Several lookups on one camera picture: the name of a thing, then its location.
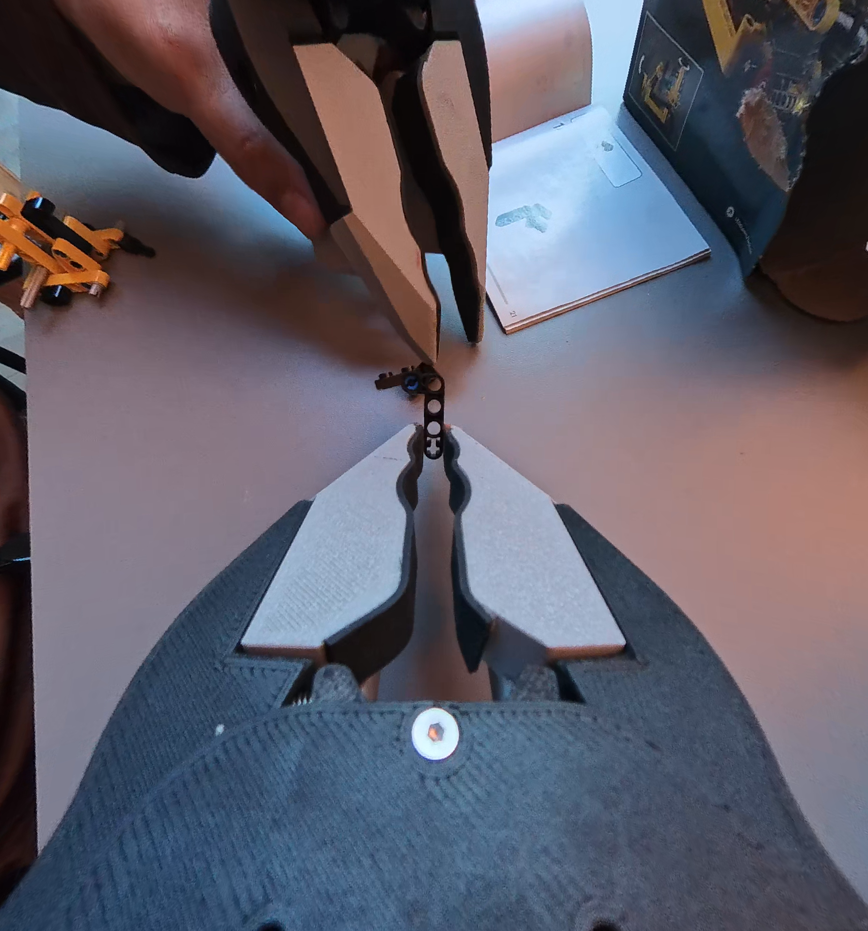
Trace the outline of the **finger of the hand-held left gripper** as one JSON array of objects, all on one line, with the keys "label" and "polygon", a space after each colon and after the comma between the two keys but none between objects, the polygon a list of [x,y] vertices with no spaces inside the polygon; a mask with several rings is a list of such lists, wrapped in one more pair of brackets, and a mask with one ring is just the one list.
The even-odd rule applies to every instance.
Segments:
[{"label": "finger of the hand-held left gripper", "polygon": [[406,219],[423,254],[448,264],[466,339],[483,336],[489,159],[463,46],[437,39],[397,78],[393,115]]},{"label": "finger of the hand-held left gripper", "polygon": [[293,51],[349,205],[331,238],[404,342],[433,364],[440,305],[404,214],[402,171],[379,91],[334,45]]}]

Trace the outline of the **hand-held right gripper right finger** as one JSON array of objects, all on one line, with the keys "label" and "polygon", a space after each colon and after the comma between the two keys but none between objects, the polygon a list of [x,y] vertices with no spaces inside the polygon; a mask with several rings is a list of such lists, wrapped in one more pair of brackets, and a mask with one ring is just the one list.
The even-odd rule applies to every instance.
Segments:
[{"label": "hand-held right gripper right finger", "polygon": [[467,670],[623,652],[625,636],[551,497],[459,427],[444,439],[453,612]]}]

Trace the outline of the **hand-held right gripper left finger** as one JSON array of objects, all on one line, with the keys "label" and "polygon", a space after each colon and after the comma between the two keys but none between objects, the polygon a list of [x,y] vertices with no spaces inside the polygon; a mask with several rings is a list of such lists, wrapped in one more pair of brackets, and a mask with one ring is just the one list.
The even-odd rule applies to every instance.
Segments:
[{"label": "hand-held right gripper left finger", "polygon": [[423,435],[408,425],[307,502],[241,650],[377,674],[413,633]]}]

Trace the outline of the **black angled lego beam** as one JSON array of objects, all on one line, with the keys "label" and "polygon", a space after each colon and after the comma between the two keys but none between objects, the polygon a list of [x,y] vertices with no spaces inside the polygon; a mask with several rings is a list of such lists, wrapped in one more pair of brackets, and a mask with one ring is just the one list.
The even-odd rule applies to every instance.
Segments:
[{"label": "black angled lego beam", "polygon": [[444,448],[445,385],[441,375],[440,378],[432,379],[428,384],[420,383],[416,378],[415,366],[403,367],[399,371],[381,373],[376,378],[374,386],[378,390],[398,388],[410,398],[420,398],[422,400],[425,437],[424,454],[429,460],[436,461],[442,457]]}]

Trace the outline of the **person's left forearm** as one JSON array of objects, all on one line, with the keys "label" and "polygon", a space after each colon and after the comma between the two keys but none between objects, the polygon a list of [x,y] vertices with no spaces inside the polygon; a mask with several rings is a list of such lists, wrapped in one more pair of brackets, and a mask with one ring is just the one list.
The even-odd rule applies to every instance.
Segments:
[{"label": "person's left forearm", "polygon": [[202,177],[215,157],[191,120],[121,76],[53,2],[0,1],[0,89],[103,129],[178,176]]}]

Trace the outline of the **lego instruction booklet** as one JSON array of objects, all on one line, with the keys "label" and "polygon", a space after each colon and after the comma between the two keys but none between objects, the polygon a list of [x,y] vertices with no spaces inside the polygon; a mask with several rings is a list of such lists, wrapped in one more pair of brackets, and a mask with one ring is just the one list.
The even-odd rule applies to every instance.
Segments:
[{"label": "lego instruction booklet", "polygon": [[592,100],[585,2],[478,2],[492,113],[486,292],[520,332],[710,255]]}]

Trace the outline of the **dark lego set box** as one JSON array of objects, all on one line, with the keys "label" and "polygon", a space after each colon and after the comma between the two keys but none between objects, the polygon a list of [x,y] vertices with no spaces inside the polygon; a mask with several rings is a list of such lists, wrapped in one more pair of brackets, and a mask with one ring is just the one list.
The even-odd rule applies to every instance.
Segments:
[{"label": "dark lego set box", "polygon": [[868,1],[643,2],[628,112],[754,272],[825,85],[868,53]]}]

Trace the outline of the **yellow lego assembly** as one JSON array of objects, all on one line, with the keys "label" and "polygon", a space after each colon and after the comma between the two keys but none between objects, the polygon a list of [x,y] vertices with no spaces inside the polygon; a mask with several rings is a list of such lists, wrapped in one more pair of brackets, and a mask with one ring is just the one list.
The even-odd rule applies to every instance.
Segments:
[{"label": "yellow lego assembly", "polygon": [[25,201],[11,193],[0,197],[0,271],[21,262],[20,316],[37,304],[67,307],[79,294],[102,298],[111,285],[105,265],[117,250],[156,256],[121,227],[96,228],[57,215],[55,204],[37,192]]}]

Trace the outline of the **person's left hand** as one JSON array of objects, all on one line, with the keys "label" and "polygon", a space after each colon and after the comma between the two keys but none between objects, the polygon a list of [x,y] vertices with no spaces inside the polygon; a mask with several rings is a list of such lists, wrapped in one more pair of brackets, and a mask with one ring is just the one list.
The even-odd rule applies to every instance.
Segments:
[{"label": "person's left hand", "polygon": [[156,103],[190,119],[254,192],[311,240],[326,224],[298,163],[242,98],[201,1],[60,1],[102,56]]}]

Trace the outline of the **brown paper bag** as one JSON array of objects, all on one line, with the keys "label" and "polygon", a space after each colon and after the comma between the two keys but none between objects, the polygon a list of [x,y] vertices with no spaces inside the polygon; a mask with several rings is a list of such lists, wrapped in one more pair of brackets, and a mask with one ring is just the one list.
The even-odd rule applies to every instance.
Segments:
[{"label": "brown paper bag", "polygon": [[868,45],[810,111],[801,172],[760,268],[806,314],[868,318]]}]

